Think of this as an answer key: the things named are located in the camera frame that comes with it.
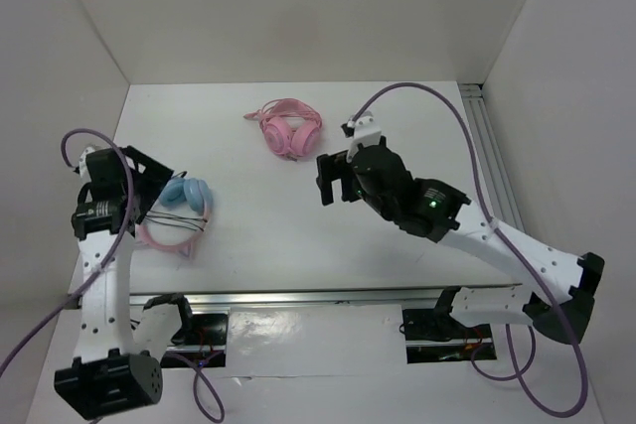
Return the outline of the pink blue cat-ear headphones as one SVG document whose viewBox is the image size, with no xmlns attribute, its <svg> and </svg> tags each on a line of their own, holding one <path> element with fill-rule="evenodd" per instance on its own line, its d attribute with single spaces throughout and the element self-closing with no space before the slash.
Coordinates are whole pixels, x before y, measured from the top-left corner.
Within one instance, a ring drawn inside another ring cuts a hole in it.
<svg viewBox="0 0 636 424">
<path fill-rule="evenodd" d="M 192 259 L 203 237 L 213 210 L 213 194 L 207 182 L 178 175 L 160 193 L 156 208 L 136 226 L 138 245 Z M 181 229 L 184 235 L 164 241 L 157 238 L 159 227 Z"/>
</svg>

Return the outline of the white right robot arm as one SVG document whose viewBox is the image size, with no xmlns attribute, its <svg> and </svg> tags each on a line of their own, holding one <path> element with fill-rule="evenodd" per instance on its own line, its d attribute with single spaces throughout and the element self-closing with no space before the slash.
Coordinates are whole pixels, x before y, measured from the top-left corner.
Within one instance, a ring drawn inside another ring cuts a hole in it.
<svg viewBox="0 0 636 424">
<path fill-rule="evenodd" d="M 446 337 L 485 324 L 519 324 L 561 344 L 580 343 L 590 322 L 605 261 L 548 246 L 496 220 L 489 220 L 465 193 L 435 179 L 414 177 L 386 145 L 363 147 L 317 159 L 316 183 L 323 205 L 334 202 L 341 183 L 345 202 L 364 201 L 404 232 L 476 257 L 513 278 L 502 290 L 446 288 L 433 324 Z"/>
</svg>

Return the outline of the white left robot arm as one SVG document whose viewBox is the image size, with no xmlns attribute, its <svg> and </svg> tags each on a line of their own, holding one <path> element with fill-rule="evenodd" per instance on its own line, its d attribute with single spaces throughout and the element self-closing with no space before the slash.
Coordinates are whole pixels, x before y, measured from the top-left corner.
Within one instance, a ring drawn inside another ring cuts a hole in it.
<svg viewBox="0 0 636 424">
<path fill-rule="evenodd" d="M 130 314 L 135 228 L 171 179 L 170 168 L 132 146 L 84 151 L 83 185 L 72 215 L 83 280 L 79 339 L 72 364 L 56 371 L 56 393 L 84 420 L 94 421 L 161 399 L 161 359 L 196 332 L 187 298 L 149 299 Z"/>
</svg>

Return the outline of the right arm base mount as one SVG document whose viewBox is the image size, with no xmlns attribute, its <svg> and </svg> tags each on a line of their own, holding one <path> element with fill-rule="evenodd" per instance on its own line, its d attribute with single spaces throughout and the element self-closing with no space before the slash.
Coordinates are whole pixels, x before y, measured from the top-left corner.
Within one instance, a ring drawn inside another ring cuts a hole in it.
<svg viewBox="0 0 636 424">
<path fill-rule="evenodd" d="M 497 358 L 488 325 L 467 328 L 432 309 L 403 309 L 401 313 L 398 330 L 404 336 L 409 364 L 469 361 L 473 353 L 476 360 Z"/>
</svg>

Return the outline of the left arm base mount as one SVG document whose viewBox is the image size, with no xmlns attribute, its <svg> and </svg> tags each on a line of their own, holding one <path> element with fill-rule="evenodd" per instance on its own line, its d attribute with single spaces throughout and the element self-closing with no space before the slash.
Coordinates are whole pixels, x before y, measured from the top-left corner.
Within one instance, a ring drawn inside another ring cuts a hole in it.
<svg viewBox="0 0 636 424">
<path fill-rule="evenodd" d="M 179 368 L 186 366 L 176 359 L 174 354 L 202 367 L 225 367 L 228 331 L 228 311 L 195 313 L 192 317 L 191 329 L 179 332 L 172 339 L 161 360 L 162 367 Z"/>
</svg>

